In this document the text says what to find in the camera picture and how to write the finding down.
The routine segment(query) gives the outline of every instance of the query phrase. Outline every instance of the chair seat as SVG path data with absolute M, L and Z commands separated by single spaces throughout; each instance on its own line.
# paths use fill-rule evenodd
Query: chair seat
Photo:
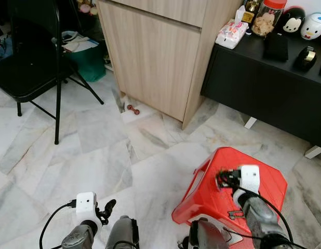
M 73 74 L 61 60 L 60 79 Z M 28 102 L 56 85 L 56 51 L 34 48 L 0 61 L 0 88 L 18 102 Z

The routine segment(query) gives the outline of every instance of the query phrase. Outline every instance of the green bag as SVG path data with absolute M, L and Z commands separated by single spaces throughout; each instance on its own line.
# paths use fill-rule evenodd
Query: green bag
M 103 52 L 99 45 L 76 53 L 65 53 L 65 55 L 77 64 L 78 72 L 86 81 L 95 82 L 106 74 Z

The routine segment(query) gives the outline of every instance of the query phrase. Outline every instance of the black folding chair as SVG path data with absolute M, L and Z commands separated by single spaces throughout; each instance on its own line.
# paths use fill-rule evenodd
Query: black folding chair
M 88 89 L 101 104 L 104 102 L 77 72 L 76 66 L 63 56 L 56 0 L 8 0 L 8 12 L 11 18 L 14 54 L 0 61 L 0 88 L 17 101 L 18 116 L 22 116 L 21 103 L 30 102 L 55 119 L 55 144 L 58 144 L 62 81 L 66 82 L 66 79 L 69 78 Z M 19 20 L 27 20 L 40 25 L 56 38 L 56 45 L 50 48 L 34 46 L 18 49 L 15 35 Z M 70 77 L 73 73 L 78 76 L 81 82 Z M 57 86 L 55 116 L 33 102 L 33 99 L 54 86 Z

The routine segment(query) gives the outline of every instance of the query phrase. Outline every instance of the black cable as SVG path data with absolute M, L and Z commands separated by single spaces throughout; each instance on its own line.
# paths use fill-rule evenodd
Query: black cable
M 57 208 L 57 210 L 55 210 L 55 211 L 53 212 L 53 214 L 49 217 L 48 221 L 46 222 L 46 224 L 45 224 L 45 226 L 44 226 L 44 228 L 43 228 L 43 230 L 42 230 L 41 236 L 40 236 L 40 238 L 39 238 L 39 249 L 43 249 L 43 236 L 44 236 L 44 233 L 45 233 L 45 230 L 46 230 L 48 224 L 50 223 L 50 221 L 52 220 L 52 218 L 55 216 L 55 214 L 56 214 L 59 210 L 65 208 L 65 207 L 67 207 L 67 206 L 70 206 L 71 208 L 75 208 L 75 207 L 76 207 L 76 199 L 75 199 L 75 200 L 72 200 L 70 203 L 67 203 L 67 204 L 62 205 L 61 207 Z M 58 246 L 56 246 L 56 247 L 53 247 L 52 249 L 58 249 L 58 248 L 60 248 L 60 247 L 61 247 L 61 245 L 58 245 Z
M 131 246 L 134 247 L 135 249 L 138 248 L 135 244 L 133 244 L 133 243 L 131 243 L 131 242 L 129 242 L 129 241 L 119 240 L 119 241 L 115 242 L 115 244 L 114 244 L 114 246 L 112 247 L 112 249 L 115 249 L 115 248 L 117 247 L 117 245 L 119 245 L 119 244 L 127 244 L 127 245 L 131 245 Z
M 251 238 L 251 239 L 256 239 L 256 240 L 263 240 L 264 238 L 261 238 L 261 237 L 254 237 L 254 236 L 247 236 L 247 235 L 244 235 L 244 234 L 241 234 L 241 233 L 238 233 L 238 232 L 233 232 L 233 231 L 230 231 L 228 230 L 226 227 L 223 227 L 223 229 L 229 233 L 234 233 L 236 235 L 239 235 L 239 236 L 242 236 L 242 237 L 245 237 L 245 238 Z M 301 249 L 307 249 L 306 247 L 303 247 L 301 245 L 298 245 L 298 244 L 295 244 L 293 242 L 287 242 L 286 244 L 289 244 L 289 245 L 294 245 L 298 248 L 301 248 Z
M 228 182 L 226 179 L 224 179 L 223 177 L 222 177 L 222 180 L 223 180 L 226 184 L 228 184 L 229 186 L 231 186 L 232 188 L 241 189 L 241 190 L 243 190 L 243 191 L 245 191 L 245 192 L 247 192 L 247 193 L 250 193 L 251 195 L 253 195 L 253 196 L 255 196 L 255 197 L 260 198 L 262 201 L 264 201 L 265 203 L 267 203 L 267 204 L 280 216 L 281 220 L 283 221 L 283 223 L 284 223 L 284 225 L 285 225 L 285 227 L 286 227 L 287 233 L 288 233 L 288 235 L 289 235 L 289 239 L 290 239 L 291 243 L 293 243 L 293 237 L 292 237 L 292 233 L 291 233 L 291 229 L 290 229 L 289 225 L 287 224 L 287 222 L 286 222 L 284 216 L 281 214 L 281 212 L 280 212 L 270 201 L 268 201 L 266 198 L 262 197 L 262 196 L 259 195 L 258 193 L 255 193 L 255 192 L 250 191 L 250 190 L 248 190 L 248 189 L 246 189 L 246 188 L 240 187 L 240 186 L 238 186 L 238 185 L 236 185 L 236 184 L 229 183 L 229 182 Z

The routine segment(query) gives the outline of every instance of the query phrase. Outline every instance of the glass jar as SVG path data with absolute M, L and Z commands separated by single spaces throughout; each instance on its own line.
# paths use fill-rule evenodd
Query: glass jar
M 252 31 L 259 36 L 272 32 L 283 13 L 287 0 L 264 0 L 256 15 Z

